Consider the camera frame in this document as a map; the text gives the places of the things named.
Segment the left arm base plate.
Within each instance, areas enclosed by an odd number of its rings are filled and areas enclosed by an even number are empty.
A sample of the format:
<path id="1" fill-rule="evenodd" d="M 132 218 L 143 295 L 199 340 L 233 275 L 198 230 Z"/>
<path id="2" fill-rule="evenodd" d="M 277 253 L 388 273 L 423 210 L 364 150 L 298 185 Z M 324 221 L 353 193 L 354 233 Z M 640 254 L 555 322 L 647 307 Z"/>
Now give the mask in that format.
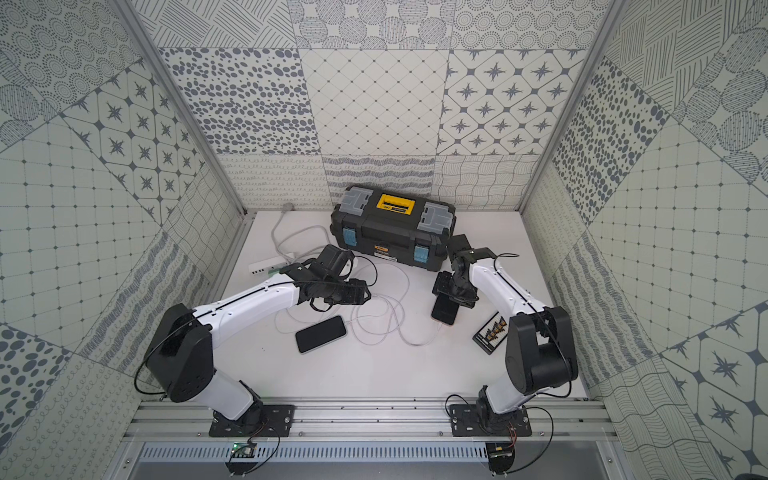
<path id="1" fill-rule="evenodd" d="M 217 411 L 209 430 L 210 437 L 278 437 L 290 435 L 295 405 L 254 404 L 238 420 L 229 420 Z"/>

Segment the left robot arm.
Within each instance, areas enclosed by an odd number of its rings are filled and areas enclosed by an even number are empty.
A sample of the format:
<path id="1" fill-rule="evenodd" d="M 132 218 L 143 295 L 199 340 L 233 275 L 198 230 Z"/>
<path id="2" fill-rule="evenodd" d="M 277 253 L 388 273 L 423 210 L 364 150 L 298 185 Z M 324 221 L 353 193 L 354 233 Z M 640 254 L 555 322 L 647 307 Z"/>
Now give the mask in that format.
<path id="1" fill-rule="evenodd" d="M 357 278 L 317 273 L 294 263 L 239 294 L 190 308 L 182 303 L 162 317 L 139 366 L 148 369 L 161 394 L 174 403 L 193 401 L 244 424 L 261 408 L 259 396 L 219 370 L 214 351 L 257 322 L 321 299 L 329 306 L 362 305 L 369 285 Z"/>

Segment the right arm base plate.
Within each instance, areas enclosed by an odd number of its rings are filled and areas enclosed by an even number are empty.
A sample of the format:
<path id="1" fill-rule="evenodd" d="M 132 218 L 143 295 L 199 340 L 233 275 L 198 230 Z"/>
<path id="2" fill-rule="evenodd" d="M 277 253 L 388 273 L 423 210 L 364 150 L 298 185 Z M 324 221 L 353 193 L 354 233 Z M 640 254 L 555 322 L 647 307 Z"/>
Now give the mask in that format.
<path id="1" fill-rule="evenodd" d="M 454 437 L 530 437 L 531 423 L 524 408 L 496 414 L 489 407 L 476 404 L 449 404 L 447 407 Z"/>

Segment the phone with mint case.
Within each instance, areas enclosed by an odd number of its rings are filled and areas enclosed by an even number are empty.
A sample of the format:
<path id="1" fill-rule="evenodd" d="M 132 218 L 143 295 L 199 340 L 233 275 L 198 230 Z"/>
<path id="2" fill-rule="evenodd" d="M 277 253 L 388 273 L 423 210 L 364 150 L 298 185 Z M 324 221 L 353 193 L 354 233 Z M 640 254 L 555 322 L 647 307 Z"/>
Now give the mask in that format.
<path id="1" fill-rule="evenodd" d="M 320 321 L 295 333 L 295 341 L 300 354 L 306 354 L 328 343 L 345 337 L 347 329 L 339 315 Z"/>

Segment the aluminium front rail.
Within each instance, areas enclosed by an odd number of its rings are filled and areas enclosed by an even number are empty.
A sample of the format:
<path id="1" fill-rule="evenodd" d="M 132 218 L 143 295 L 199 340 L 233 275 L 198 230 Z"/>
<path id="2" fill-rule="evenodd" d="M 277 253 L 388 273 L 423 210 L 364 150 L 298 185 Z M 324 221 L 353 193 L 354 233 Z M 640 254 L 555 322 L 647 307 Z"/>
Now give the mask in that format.
<path id="1" fill-rule="evenodd" d="M 422 398 L 266 398 L 296 407 L 291 441 L 399 441 L 453 439 L 446 401 Z M 606 407 L 598 401 L 544 397 L 527 404 L 530 441 L 616 441 Z M 143 401 L 123 436 L 126 441 L 205 441 L 212 411 L 196 403 Z"/>

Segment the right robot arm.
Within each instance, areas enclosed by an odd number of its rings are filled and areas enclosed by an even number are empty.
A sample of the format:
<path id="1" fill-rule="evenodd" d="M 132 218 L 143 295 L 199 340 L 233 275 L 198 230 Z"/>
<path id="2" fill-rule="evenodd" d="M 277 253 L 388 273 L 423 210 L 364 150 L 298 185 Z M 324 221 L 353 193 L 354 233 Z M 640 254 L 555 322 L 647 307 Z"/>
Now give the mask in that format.
<path id="1" fill-rule="evenodd" d="M 536 300 L 505 272 L 497 254 L 472 247 L 464 235 L 453 238 L 447 252 L 452 271 L 437 276 L 432 318 L 451 325 L 459 308 L 474 307 L 483 294 L 506 322 L 506 374 L 480 390 L 480 419 L 512 414 L 537 395 L 570 386 L 579 367 L 566 310 Z"/>

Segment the black toolbox yellow label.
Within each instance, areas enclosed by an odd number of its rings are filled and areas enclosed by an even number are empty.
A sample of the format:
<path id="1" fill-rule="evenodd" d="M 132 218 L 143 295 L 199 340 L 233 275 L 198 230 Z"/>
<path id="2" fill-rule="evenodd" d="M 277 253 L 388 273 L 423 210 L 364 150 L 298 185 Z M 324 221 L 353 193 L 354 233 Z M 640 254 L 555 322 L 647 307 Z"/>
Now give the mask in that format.
<path id="1" fill-rule="evenodd" d="M 447 259 L 456 208 L 425 197 L 352 185 L 331 213 L 342 248 L 437 272 Z"/>

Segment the white power strip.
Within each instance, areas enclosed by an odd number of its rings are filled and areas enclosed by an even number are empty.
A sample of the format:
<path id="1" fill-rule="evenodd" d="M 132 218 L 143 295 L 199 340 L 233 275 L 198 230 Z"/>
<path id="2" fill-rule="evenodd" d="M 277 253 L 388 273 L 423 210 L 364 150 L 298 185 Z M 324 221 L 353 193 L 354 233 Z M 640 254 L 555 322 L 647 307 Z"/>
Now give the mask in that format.
<path id="1" fill-rule="evenodd" d="M 274 256 L 249 264 L 248 272 L 254 276 L 270 274 L 273 271 L 283 268 L 286 264 L 287 262 L 285 258 Z"/>

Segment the phone with pink case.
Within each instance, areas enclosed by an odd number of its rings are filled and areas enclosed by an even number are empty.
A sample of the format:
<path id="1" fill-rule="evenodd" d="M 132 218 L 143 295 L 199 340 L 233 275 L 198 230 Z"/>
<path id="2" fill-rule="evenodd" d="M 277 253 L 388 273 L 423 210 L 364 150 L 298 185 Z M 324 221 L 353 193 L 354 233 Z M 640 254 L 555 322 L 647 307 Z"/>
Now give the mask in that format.
<path id="1" fill-rule="evenodd" d="M 445 294 L 438 294 L 432 307 L 431 318 L 442 324 L 452 326 L 458 314 L 460 305 Z"/>

